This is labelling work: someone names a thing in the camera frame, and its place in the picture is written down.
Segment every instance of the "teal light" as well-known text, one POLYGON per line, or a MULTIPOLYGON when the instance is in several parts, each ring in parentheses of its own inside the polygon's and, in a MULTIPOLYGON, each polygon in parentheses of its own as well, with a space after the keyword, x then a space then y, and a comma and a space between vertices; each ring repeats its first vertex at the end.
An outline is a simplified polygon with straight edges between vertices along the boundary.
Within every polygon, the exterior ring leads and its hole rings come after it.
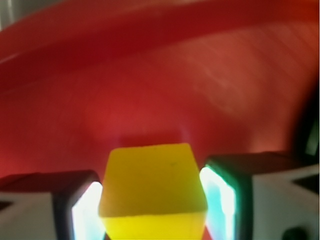
POLYGON ((236 193, 211 168, 200 171, 200 180, 208 204, 206 226, 214 240, 235 239, 236 193))
POLYGON ((93 182, 72 207, 75 240, 103 240, 106 230, 98 215, 103 187, 93 182))

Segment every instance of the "white panel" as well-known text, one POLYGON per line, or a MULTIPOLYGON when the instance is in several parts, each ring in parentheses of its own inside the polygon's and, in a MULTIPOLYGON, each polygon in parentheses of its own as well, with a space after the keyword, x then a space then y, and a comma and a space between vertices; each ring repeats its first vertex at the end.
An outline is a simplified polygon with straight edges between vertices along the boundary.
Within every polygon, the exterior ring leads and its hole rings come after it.
POLYGON ((316 174, 318 164, 253 176, 253 239, 280 240, 293 227, 319 239, 319 195, 293 183, 316 174))
POLYGON ((0 201, 13 202, 0 211, 0 240, 57 239, 50 193, 0 192, 0 201))

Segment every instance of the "glowing light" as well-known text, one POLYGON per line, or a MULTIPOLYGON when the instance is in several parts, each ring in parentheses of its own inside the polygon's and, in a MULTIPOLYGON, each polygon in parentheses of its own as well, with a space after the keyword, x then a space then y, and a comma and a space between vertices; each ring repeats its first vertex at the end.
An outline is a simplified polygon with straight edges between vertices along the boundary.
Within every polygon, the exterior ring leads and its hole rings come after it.
POLYGON ((213 239, 235 239, 235 190, 224 179, 204 167, 200 171, 200 180, 208 204, 207 229, 213 239))
POLYGON ((103 240, 106 230, 98 215, 102 185, 93 182, 72 207, 75 240, 103 240))

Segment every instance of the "red plastic surface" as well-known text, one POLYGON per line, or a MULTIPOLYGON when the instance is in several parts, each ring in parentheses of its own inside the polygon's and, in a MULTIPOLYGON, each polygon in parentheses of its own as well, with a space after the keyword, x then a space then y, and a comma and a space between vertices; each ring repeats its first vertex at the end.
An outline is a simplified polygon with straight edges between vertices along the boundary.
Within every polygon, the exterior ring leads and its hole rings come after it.
POLYGON ((0 177, 285 150, 318 73, 317 1, 69 0, 0 32, 0 177))

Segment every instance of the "yellow cube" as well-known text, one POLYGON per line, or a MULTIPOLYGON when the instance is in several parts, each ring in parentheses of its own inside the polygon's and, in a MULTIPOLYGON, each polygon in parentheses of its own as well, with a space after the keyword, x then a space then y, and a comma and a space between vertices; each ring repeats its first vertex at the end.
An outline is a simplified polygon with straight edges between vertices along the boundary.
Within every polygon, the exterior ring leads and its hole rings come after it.
POLYGON ((110 153, 99 215, 115 239, 201 239, 207 201, 189 144, 110 153))

